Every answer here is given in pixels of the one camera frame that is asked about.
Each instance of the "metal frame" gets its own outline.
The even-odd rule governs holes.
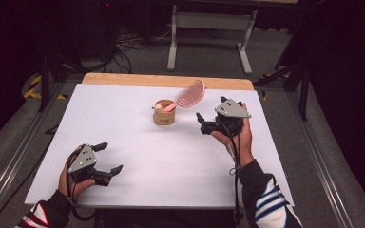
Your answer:
[[[214,13],[178,12],[173,6],[171,17],[171,44],[168,54],[167,70],[173,71],[176,66],[177,55],[177,28],[197,29],[230,29],[243,30],[242,41],[237,44],[242,66],[245,74],[251,74],[252,69],[248,61],[246,48],[257,17],[257,11],[252,10],[251,15],[228,15]]]
[[[310,151],[310,156],[313,164],[318,173],[319,179],[321,180],[322,186],[327,195],[328,201],[331,203],[336,220],[340,227],[342,228],[353,228],[351,219],[349,218],[348,212],[343,205],[342,199],[340,198],[339,192],[337,191],[336,184],[331,177],[331,174],[325,165],[324,159],[321,156],[321,152],[318,149],[318,145],[313,136],[313,133],[307,124],[307,122],[302,120],[301,114],[298,112],[298,99],[294,92],[286,92],[287,99],[290,106],[294,110],[296,120],[301,128],[301,132],[304,134],[304,138],[307,142],[307,147]]]
[[[58,97],[61,93],[61,90],[64,86],[64,83],[57,83],[51,92],[51,97]],[[49,110],[51,109],[52,105],[55,103],[55,99],[51,99],[48,103],[46,108],[42,112],[37,113],[34,121],[31,124],[29,131],[27,132],[25,138],[20,143],[19,147],[17,148],[16,152],[13,154],[8,166],[4,170],[4,172],[0,176],[0,203],[10,188],[13,179],[16,177],[17,172],[20,169],[23,160],[26,158],[26,155],[29,152],[29,149],[34,142],[35,136],[40,129],[44,119],[46,118]]]

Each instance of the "human hand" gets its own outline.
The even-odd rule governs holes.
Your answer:
[[[59,178],[59,184],[58,184],[58,190],[67,196],[67,162],[65,163],[65,167],[62,170],[61,176]],[[71,176],[69,176],[69,182],[70,182],[70,192],[73,193],[73,199],[77,200],[82,193],[87,190],[89,187],[93,186],[95,184],[95,181],[93,179],[84,180],[82,182],[76,183],[75,180]]]
[[[242,104],[242,108],[247,110],[247,105],[245,103]],[[221,142],[224,146],[226,146],[227,150],[228,146],[233,148],[229,137],[221,134],[219,131],[212,131],[211,135],[219,142]],[[250,122],[248,118],[242,119],[242,131],[239,135],[233,137],[233,141],[238,149],[238,153],[240,156],[240,168],[243,168],[246,164],[252,162],[254,159],[251,151],[253,135],[251,133]]]

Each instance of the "brown cup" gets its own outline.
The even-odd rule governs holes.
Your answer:
[[[160,104],[163,109],[167,106],[173,104],[173,101],[170,100],[159,100],[155,105]],[[174,119],[176,116],[176,108],[174,108],[171,112],[155,112],[153,113],[153,122],[157,125],[170,125],[174,123]]]

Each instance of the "finger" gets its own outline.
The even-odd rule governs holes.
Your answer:
[[[93,179],[84,180],[76,184],[74,198],[78,199],[81,194],[89,187],[93,186],[96,182]]]
[[[61,175],[65,175],[67,173],[67,165],[71,165],[73,161],[75,160],[76,156],[73,156],[72,158],[68,157],[67,161],[65,162],[64,169],[62,170]]]
[[[247,104],[243,103],[242,108],[247,111]],[[242,131],[247,131],[250,129],[250,121],[248,118],[242,118]]]
[[[69,160],[71,160],[71,158],[67,158],[67,161],[65,162],[64,165],[64,169],[61,172],[60,180],[64,180],[67,177],[67,164],[72,163],[72,161],[69,162]]]
[[[75,151],[78,151],[80,149],[82,149],[82,146],[81,145],[78,145],[78,147],[76,147]]]
[[[230,139],[227,136],[221,134],[221,132],[219,131],[212,131],[210,134],[213,136],[213,138],[221,142],[223,145],[227,146],[230,142]]]

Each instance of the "pink object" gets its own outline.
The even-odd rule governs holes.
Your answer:
[[[205,84],[201,80],[197,80],[193,85],[177,94],[174,103],[165,107],[163,112],[170,112],[177,105],[185,108],[191,107],[202,100],[204,94]]]

